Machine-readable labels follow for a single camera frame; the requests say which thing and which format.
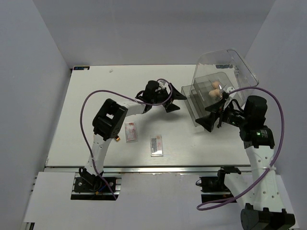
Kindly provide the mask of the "clear acrylic organizer with lid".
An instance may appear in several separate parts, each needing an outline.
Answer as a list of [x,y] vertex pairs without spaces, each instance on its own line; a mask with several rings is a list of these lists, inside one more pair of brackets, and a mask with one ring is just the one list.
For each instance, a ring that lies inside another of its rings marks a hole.
[[191,85],[183,86],[185,104],[195,127],[196,119],[209,116],[205,108],[220,101],[223,92],[256,87],[259,81],[244,58],[234,49],[205,53],[197,61]]

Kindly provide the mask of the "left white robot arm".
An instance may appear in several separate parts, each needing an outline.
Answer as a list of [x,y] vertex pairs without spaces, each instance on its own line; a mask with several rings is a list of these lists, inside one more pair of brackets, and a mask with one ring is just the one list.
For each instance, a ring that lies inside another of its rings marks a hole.
[[137,93],[134,99],[124,97],[127,101],[118,103],[107,99],[95,115],[92,125],[94,141],[90,146],[83,128],[83,111],[88,99],[98,92],[108,92],[121,96],[108,90],[97,90],[90,93],[81,108],[80,128],[85,143],[90,151],[87,164],[79,169],[79,175],[85,179],[85,186],[90,191],[97,191],[101,187],[101,178],[104,171],[104,161],[111,140],[118,136],[126,117],[147,113],[153,106],[163,106],[167,113],[180,109],[173,104],[174,100],[186,100],[173,84],[167,82],[168,88],[160,84],[162,79],[148,81],[145,89]]

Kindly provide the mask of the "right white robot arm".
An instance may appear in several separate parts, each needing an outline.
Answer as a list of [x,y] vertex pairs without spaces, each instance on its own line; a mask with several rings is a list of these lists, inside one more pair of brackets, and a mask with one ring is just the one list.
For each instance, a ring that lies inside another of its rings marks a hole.
[[265,123],[267,101],[260,96],[249,96],[244,108],[234,108],[233,99],[227,107],[222,98],[206,107],[208,116],[196,119],[196,123],[211,132],[216,120],[238,127],[240,138],[251,166],[253,184],[247,186],[236,167],[222,167],[216,179],[217,187],[230,191],[232,198],[204,202],[197,210],[206,211],[223,207],[236,201],[241,209],[240,220],[245,230],[288,230],[295,225],[295,216],[285,209],[276,181],[274,163],[279,155],[274,151],[272,130]]

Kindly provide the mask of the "clear false eyelash case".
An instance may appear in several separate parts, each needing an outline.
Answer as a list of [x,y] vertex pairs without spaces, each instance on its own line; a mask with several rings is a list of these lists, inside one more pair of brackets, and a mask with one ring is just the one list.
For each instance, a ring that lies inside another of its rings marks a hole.
[[161,135],[150,136],[150,149],[152,157],[163,156],[163,139]]

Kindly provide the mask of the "blue label sticker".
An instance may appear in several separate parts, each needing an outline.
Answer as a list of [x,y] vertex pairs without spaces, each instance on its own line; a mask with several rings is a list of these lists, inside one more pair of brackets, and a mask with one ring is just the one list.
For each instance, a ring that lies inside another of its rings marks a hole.
[[89,66],[75,66],[73,70],[89,70]]

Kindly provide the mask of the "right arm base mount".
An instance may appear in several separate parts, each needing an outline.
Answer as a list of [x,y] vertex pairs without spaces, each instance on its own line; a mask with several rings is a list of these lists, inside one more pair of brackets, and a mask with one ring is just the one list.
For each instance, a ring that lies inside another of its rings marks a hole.
[[225,186],[226,174],[241,174],[237,167],[221,167],[216,176],[203,176],[196,181],[195,185],[201,188],[201,202],[217,201],[234,197]]

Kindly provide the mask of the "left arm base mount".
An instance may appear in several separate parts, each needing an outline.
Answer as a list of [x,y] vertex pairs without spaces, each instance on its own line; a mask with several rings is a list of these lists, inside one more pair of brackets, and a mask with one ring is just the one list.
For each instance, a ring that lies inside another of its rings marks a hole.
[[104,177],[104,180],[79,168],[72,186],[71,200],[115,201],[120,191],[119,178]]

